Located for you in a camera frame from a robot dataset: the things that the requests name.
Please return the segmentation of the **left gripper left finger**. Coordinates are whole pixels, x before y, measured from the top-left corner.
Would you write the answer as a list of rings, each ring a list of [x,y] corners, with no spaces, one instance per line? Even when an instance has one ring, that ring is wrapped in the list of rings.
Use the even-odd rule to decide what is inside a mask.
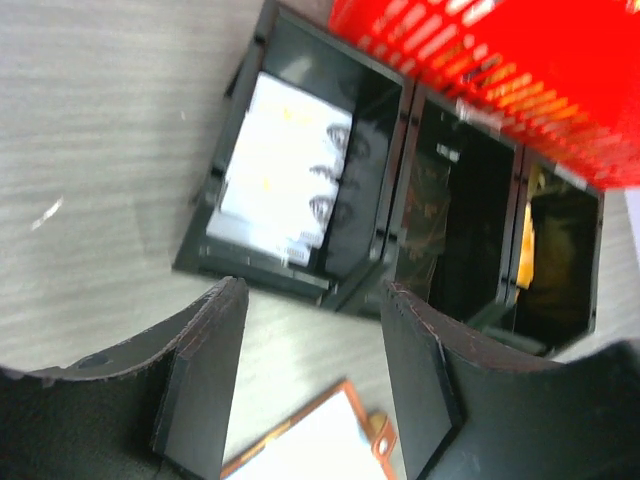
[[[248,301],[226,277],[69,367],[3,367],[2,477],[219,478]]]

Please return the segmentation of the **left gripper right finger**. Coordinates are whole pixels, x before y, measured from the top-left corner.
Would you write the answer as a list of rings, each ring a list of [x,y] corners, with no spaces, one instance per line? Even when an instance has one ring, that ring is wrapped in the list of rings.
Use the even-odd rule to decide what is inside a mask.
[[[386,283],[381,325],[411,479],[635,479],[639,344],[523,353]]]

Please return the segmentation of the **brown leather card holder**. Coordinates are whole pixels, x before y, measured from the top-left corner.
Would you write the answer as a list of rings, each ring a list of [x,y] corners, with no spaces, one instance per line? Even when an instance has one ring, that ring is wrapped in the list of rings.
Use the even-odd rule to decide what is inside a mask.
[[[223,479],[395,479],[397,434],[343,380],[230,460]]]

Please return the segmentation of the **yellow cards stack in tray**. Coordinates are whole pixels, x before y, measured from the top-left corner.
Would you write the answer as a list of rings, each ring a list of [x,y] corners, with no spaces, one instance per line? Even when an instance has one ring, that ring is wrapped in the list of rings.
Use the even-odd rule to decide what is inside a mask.
[[[516,281],[518,290],[527,290],[534,277],[535,230],[531,213],[531,200],[538,191],[539,185],[545,186],[544,175],[541,173],[541,167],[534,164],[531,167],[527,184],[523,235]]]

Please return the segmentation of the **white cards stack in tray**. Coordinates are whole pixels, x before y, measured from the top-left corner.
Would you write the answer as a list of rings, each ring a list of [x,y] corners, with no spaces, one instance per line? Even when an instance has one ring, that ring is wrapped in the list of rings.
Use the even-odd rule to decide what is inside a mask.
[[[259,73],[207,235],[307,266],[324,242],[352,123],[349,111]]]

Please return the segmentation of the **black compartment tray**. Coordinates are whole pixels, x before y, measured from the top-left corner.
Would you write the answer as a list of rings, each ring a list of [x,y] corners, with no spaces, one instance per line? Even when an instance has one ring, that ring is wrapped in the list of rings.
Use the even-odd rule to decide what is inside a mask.
[[[322,246],[302,267],[207,235],[257,76],[273,75],[353,116]],[[452,102],[290,7],[266,2],[226,90],[231,109],[175,269],[377,318],[384,280],[525,352],[563,350],[595,327],[603,197],[537,151],[461,120]],[[531,167],[534,277],[516,286]]]

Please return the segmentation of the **red plastic shopping basket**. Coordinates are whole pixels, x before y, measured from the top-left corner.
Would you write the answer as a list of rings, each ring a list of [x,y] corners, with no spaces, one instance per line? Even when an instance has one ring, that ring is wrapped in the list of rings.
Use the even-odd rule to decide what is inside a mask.
[[[337,1],[333,33],[600,189],[639,183],[635,1]]]

